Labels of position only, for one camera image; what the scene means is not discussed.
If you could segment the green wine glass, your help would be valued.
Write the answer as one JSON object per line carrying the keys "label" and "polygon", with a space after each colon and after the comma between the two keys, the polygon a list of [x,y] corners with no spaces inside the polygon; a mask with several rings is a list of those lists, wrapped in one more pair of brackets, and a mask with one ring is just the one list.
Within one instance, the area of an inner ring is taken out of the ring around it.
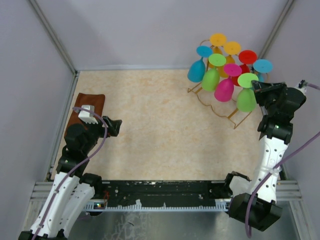
{"label": "green wine glass", "polygon": [[236,107],[241,112],[252,112],[256,107],[256,98],[252,89],[252,81],[257,81],[259,78],[254,73],[243,73],[238,79],[238,85],[242,87],[242,90],[238,93],[236,100]]}
{"label": "green wine glass", "polygon": [[213,67],[204,74],[201,87],[207,92],[213,92],[220,81],[220,74],[217,68],[223,67],[227,60],[222,54],[213,53],[208,57],[208,62]]}

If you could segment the pink wine glass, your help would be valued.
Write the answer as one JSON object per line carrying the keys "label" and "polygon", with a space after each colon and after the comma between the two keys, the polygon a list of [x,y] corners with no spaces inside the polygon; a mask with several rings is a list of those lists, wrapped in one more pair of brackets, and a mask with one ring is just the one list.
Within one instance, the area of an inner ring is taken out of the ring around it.
{"label": "pink wine glass", "polygon": [[228,77],[222,80],[216,87],[214,97],[219,102],[228,102],[234,93],[234,84],[232,77],[238,77],[242,73],[242,69],[235,63],[228,63],[223,66],[224,72]]}

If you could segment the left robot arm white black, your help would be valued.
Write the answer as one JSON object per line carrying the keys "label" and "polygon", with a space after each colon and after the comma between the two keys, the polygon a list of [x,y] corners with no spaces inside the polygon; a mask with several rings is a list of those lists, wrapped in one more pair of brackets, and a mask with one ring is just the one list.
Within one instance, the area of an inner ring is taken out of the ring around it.
{"label": "left robot arm white black", "polygon": [[85,173],[89,153],[98,143],[117,137],[122,120],[103,116],[95,123],[80,118],[67,127],[65,146],[58,161],[53,184],[45,204],[30,230],[22,231],[20,240],[66,240],[71,229],[91,198],[103,195],[102,178]]}

